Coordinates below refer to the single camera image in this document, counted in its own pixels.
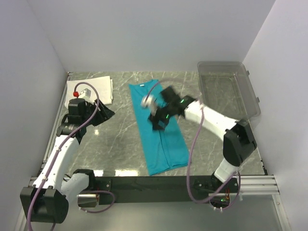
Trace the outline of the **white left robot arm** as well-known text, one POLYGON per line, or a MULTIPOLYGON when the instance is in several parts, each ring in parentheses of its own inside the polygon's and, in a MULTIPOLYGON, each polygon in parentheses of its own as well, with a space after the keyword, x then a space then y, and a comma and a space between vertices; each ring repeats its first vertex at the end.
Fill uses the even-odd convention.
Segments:
POLYGON ((32 222, 61 224, 65 220, 69 205, 80 193, 94 194, 98 199, 109 191, 99 190, 93 170, 77 169, 64 182, 65 170, 73 153, 78 149, 87 126, 97 126, 114 115, 100 100, 90 103, 83 98, 71 99, 68 113, 64 115, 56 131, 55 144, 32 186, 24 187, 20 193, 22 207, 28 226, 32 222))

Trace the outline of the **teal t shirt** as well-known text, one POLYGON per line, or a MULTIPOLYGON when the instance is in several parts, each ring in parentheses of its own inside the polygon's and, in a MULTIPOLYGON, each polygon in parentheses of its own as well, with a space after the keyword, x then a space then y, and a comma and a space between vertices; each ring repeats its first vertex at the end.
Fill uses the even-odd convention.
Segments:
POLYGON ((153 130, 152 124, 148 120, 150 110, 141 106, 143 97, 147 95, 155 84, 157 86, 151 91, 151 94, 159 106, 164 106, 166 103, 160 96, 163 88, 157 79, 137 85, 129 84, 132 105, 150 176, 185 167, 189 158, 189 150, 177 120, 172 117, 164 131, 153 130))

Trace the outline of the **clear plastic bin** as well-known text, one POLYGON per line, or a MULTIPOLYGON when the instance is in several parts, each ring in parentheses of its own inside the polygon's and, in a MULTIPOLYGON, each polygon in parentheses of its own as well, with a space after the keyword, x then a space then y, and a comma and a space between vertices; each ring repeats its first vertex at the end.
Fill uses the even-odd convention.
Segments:
POLYGON ((199 89, 208 107, 235 119, 260 115, 259 98, 241 62, 203 61, 197 68, 199 89))

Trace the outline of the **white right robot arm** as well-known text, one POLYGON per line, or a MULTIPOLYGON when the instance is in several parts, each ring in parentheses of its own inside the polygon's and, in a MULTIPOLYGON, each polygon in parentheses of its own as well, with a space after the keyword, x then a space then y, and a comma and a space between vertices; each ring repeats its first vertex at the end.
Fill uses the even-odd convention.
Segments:
POLYGON ((162 90, 160 95, 165 102, 164 106, 159 106, 150 94, 144 96, 141 102, 142 107, 150 110, 148 119, 153 130, 165 130, 173 116, 181 116, 199 124, 200 128, 206 128, 222 140, 223 159, 211 176, 215 189, 225 183, 257 148, 247 120, 227 117, 189 95, 180 97, 171 86, 162 90))

